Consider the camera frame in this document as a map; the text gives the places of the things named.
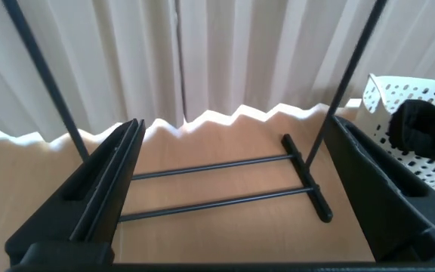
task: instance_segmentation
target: white plastic basket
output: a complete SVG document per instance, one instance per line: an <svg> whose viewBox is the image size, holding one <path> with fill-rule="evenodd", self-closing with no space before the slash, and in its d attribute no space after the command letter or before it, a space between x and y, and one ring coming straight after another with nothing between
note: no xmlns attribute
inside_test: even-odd
<svg viewBox="0 0 435 272"><path fill-rule="evenodd" d="M406 99L435 105L435 80L369 75L355 125L426 184L435 188L435 161L392 148L386 135L389 121Z"/></svg>

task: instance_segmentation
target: black cloth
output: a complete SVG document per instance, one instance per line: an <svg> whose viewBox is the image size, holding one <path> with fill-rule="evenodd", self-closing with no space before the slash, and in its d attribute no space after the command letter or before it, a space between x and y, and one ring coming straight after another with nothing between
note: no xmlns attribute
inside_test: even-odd
<svg viewBox="0 0 435 272"><path fill-rule="evenodd" d="M392 115L389 142L401 151L435 160L435 106L422 100L406 100Z"/></svg>

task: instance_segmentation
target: wooden floor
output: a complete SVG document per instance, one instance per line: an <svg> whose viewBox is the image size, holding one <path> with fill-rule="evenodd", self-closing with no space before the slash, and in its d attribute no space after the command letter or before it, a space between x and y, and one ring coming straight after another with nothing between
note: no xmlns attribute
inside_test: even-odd
<svg viewBox="0 0 435 272"><path fill-rule="evenodd" d="M285 133L307 155L325 110L278 112L266 122L240 116L229 126L205 122L191 132L181 128L180 137L157 128L147 135L135 173L283 154ZM353 111L342 113L353 118ZM0 270L9 263L5 240L79 163L68 139L59 150L0 141ZM334 212L329 224L302 194L148 218L118 226L116 262L373 261L325 145L311 171ZM300 185L288 161L133 181L122 214Z"/></svg>

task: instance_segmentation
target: beige curtain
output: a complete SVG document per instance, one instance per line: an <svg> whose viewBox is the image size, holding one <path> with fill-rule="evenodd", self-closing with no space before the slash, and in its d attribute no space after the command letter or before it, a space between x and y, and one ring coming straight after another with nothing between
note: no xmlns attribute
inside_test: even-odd
<svg viewBox="0 0 435 272"><path fill-rule="evenodd" d="M19 0L79 128L328 103L373 0ZM435 79L435 0L390 0L350 84ZM0 2L0 130L65 132Z"/></svg>

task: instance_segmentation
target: metal rack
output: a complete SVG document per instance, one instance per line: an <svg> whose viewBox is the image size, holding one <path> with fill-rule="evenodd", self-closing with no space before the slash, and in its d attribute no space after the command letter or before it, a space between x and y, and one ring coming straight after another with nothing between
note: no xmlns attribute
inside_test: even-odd
<svg viewBox="0 0 435 272"><path fill-rule="evenodd" d="M61 95L60 90L57 87L57 83L55 82L54 77L51 74L46 61L43 58L43 55L36 43L32 31L29 28L28 23L26 22L26 18L24 17L23 12L20 9L20 6L18 5L16 0L2 0L2 1L6 8L6 11L8 12L9 16L13 21L15 28L17 29L21 39L23 40L23 43L26 46L26 49L33 63L35 64L35 67L38 70L38 73L42 78L42 81L45 84L45 87L47 88L47 91L55 107L57 108L58 113L60 114L63 124L66 126L66 129L68 130L69 135L72 138L73 143L75 144L76 149L79 152L79 155L81 156L82 160L85 161L88 158L88 151L85 147L82 137L78 133L76 124L73 121L73 117L68 110L68 106L66 105L63 96ZM325 198L320 192L319 185L316 184L316 182L314 181L310 173L310 166L313 162L313 159L315 158L316 153L318 152L319 146L322 143L325 132L329 126L330 120L334 116L342 100L342 97L344 96L344 93L347 89L347 86L350 82L353 72L355 71L359 63L359 60L366 48L367 42L373 33L375 25L377 24L386 3L387 0L375 1L372 12L369 15L369 18L365 24L361 36L359 37L355 50L352 53L352 57L347 65L345 73L340 81L340 85L338 86L335 96L330 104L329 110L325 115L323 124L319 130L318 135L316 136L316 139L313 143L310 154L308 155L306 161L304 161L303 158L301 157L301 154L298 151L298 148L293 143L291 137L288 134L286 134L282 139L282 145L284 146L284 149L286 151L285 155L268 156L264 158L247 159L247 160L235 161L235 162L223 162L214 165L202 165L202 166L196 166L191 168L173 169L173 170L167 170L163 172L153 172L153 173L134 175L132 177L132 180L136 181L145 178L180 175L180 174L186 174L190 172L208 171L212 169L227 168L227 167L233 167L239 165L248 165L248 164L255 164L255 163L262 163L262 162L271 162L271 161L281 160L281 159L289 159L291 160L293 166L295 167L295 171L297 172L298 177L301 179L301 182L304 185L304 187L296 187L290 190L281 190L281 191L270 192L270 193L262 193L253 196L244 196L240 198L226 199L226 200L215 201L215 202L207 202L207 203L191 205L191 206L182 206L173 209L162 209L162 210L157 210L152 212L143 212L139 214L125 215L125 216L121 216L119 221L121 222L131 221L131 220L151 218L151 217L162 216L162 215L171 215L171 214L176 214L181 212L191 212L199 209L209 209L209 208L214 208L219 206L233 205L237 203L255 201L260 199L287 196L296 193L307 193L320 219L324 222L330 222L333 216L332 210L329 208Z"/></svg>

